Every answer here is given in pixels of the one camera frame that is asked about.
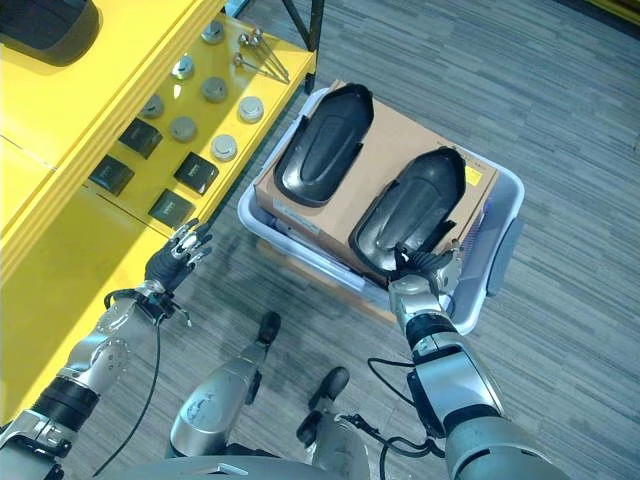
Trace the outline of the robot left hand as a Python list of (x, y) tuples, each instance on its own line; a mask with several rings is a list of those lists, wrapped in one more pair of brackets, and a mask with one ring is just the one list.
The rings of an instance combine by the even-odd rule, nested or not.
[(205, 256), (212, 252), (211, 223), (197, 218), (181, 225), (145, 265), (144, 280), (160, 292), (173, 293)]

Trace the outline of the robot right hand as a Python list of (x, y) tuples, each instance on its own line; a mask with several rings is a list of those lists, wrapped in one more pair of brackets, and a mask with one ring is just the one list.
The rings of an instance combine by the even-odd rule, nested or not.
[(462, 271), (463, 255), (460, 242), (454, 239), (449, 249), (440, 254), (424, 250), (410, 250), (398, 243), (394, 247), (396, 270), (390, 274), (388, 282), (407, 275), (417, 275), (428, 281), (436, 296), (451, 296), (458, 285)]

